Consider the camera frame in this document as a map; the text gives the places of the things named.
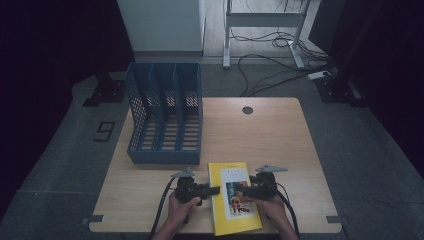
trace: power strip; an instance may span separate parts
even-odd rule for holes
[[[331,74],[328,71],[316,72],[316,73],[308,74],[308,79],[309,80],[317,80],[317,79],[320,79],[320,78],[330,77],[330,75]]]

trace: floor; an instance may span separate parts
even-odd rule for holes
[[[256,10],[254,1],[259,2],[248,2],[252,10]],[[245,3],[239,1],[234,3],[234,7],[245,7]],[[222,2],[219,4],[219,9],[222,9]],[[268,10],[273,11],[278,4],[270,4]],[[219,25],[216,23],[215,27],[208,27],[221,31]],[[237,44],[239,42],[232,45],[235,55],[242,56],[256,51],[256,47],[240,45],[237,48]],[[205,46],[205,53],[209,51],[211,57],[156,60],[201,63],[202,91],[205,97],[238,97],[246,88],[246,83],[252,87],[260,79],[275,74],[275,77],[267,79],[267,84],[275,84],[297,74],[280,65],[256,59],[240,65],[247,76],[246,81],[235,65],[229,70],[222,69],[219,58],[222,45],[218,45],[215,50],[213,47],[207,50]],[[273,55],[260,49],[257,53]],[[275,53],[281,54],[278,55],[281,61],[294,66],[289,55],[284,57],[285,53],[281,50]],[[115,79],[123,78],[123,73],[111,75]],[[129,109],[128,99],[122,103],[83,107],[85,99],[91,97],[96,85],[96,79],[90,77],[73,87],[74,99],[66,117],[16,192],[0,223],[0,239],[147,239],[145,233],[93,233],[88,228]],[[424,240],[424,180],[368,108],[322,103],[314,82],[306,77],[287,81],[256,93],[253,97],[299,99],[343,224],[340,233],[301,234],[302,239]],[[107,133],[99,131],[99,126],[110,122],[115,124],[108,138]],[[209,235],[191,237],[216,239]],[[190,236],[178,236],[178,239],[183,238],[188,239]],[[237,238],[249,239],[249,236],[240,235]]]
[[[206,15],[206,28],[205,28],[205,47],[203,55],[204,57],[218,57],[223,55],[223,44],[225,36],[225,24],[224,24],[224,12],[226,10],[226,2],[223,0],[220,1],[204,1],[205,3],[205,15]],[[311,0],[307,17],[305,19],[304,26],[300,35],[302,41],[308,42],[309,32],[311,30],[313,20],[315,18],[316,12],[318,10],[320,1]],[[237,0],[233,1],[232,12],[243,12],[243,13],[281,13],[281,12],[299,12],[300,10],[300,1],[292,0],[287,2],[287,8],[285,8],[285,1],[282,0]],[[288,33],[294,35],[296,28],[279,28],[279,32]],[[277,28],[233,28],[234,36],[241,36],[246,38],[258,38],[265,35],[270,35],[269,37],[262,38],[265,39],[274,39],[277,37]],[[231,56],[241,57],[246,54],[262,54],[268,57],[289,57],[291,56],[288,49],[280,49],[273,47],[271,42],[253,42],[253,41],[237,41],[231,39],[230,41]],[[319,50],[313,45],[308,44],[308,47],[314,50]]]

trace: wooden table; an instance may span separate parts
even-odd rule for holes
[[[246,106],[252,114],[242,112]],[[133,164],[126,153],[132,130],[129,111],[93,213],[103,220],[90,223],[94,232],[150,232],[170,176],[188,167]],[[264,164],[285,167],[288,171],[275,177],[289,194],[300,232],[341,230],[339,223],[327,222],[337,211],[297,99],[203,98],[201,149],[200,165],[190,166],[197,183],[208,182],[209,162],[245,161],[251,175]],[[167,206],[168,200],[158,228],[167,217]],[[275,231],[269,221],[262,222],[263,229],[254,233]],[[180,232],[213,233],[212,224],[211,203],[205,200]]]

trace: black curtain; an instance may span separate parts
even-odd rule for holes
[[[72,86],[134,61],[116,0],[0,3],[0,217],[72,101]]]

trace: gray carpet floor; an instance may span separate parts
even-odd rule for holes
[[[283,70],[268,64],[242,67],[250,87]],[[235,65],[223,70],[202,64],[201,71],[204,97],[238,97],[245,89]],[[93,77],[74,86],[66,117],[1,221],[0,239],[146,239],[147,234],[93,233],[86,223],[129,109],[128,99],[83,107],[96,84]],[[340,233],[302,234],[302,239],[424,239],[424,181],[370,109],[322,103],[306,77],[253,97],[299,99],[343,220]],[[102,122],[115,122],[108,142],[94,141],[107,137],[97,131]]]

